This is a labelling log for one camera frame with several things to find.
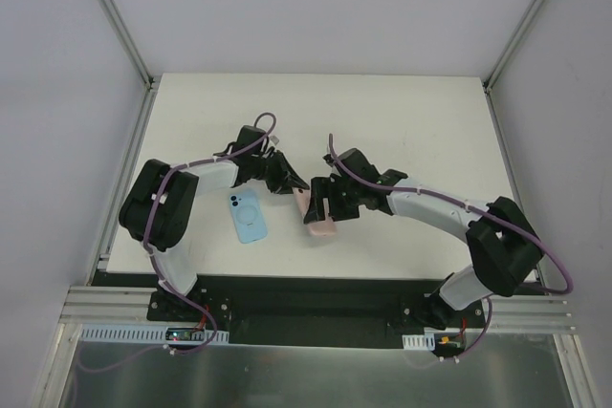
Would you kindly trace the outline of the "pink phone case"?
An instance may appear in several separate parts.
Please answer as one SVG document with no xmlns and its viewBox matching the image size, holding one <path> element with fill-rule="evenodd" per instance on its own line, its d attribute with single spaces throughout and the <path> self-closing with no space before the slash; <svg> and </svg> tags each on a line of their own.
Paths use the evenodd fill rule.
<svg viewBox="0 0 612 408">
<path fill-rule="evenodd" d="M 311 192 L 307 189 L 294 188 L 293 194 L 301 219 L 304 219 L 309 208 Z M 306 224 L 308 232 L 314 237 L 330 237 L 337 234 L 336 224 L 328 215 L 329 205 L 326 200 L 323 201 L 323 204 L 325 219 Z"/>
</svg>

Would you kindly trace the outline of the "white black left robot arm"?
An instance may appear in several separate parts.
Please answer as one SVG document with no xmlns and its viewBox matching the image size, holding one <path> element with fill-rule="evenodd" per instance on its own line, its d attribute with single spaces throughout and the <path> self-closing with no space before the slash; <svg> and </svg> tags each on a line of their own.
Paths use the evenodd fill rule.
<svg viewBox="0 0 612 408">
<path fill-rule="evenodd" d="M 197 293 L 198 276 L 185 241 L 194 202 L 249 181 L 263 182 L 276 195 L 309 187 L 271 145 L 271 132 L 253 125 L 243 126 L 236 140 L 210 158 L 174 166 L 150 159 L 131 185 L 119 224 L 142 246 L 160 289 L 171 295 L 169 309 L 180 320 L 210 317 Z"/>
</svg>

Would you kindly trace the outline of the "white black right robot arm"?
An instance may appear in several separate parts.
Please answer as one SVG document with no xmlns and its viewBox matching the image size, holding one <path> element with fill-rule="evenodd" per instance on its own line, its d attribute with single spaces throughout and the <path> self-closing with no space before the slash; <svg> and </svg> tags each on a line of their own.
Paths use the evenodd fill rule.
<svg viewBox="0 0 612 408">
<path fill-rule="evenodd" d="M 470 202 L 446 195 L 404 172 L 379 172 L 356 148 L 324 159 L 335 171 L 312 178 L 304 224 L 357 219 L 366 207 L 430 225 L 467 245 L 470 264 L 412 307 L 412 319 L 425 327 L 443 330 L 476 301 L 513 296 L 543 258 L 533 228 L 509 198 Z"/>
</svg>

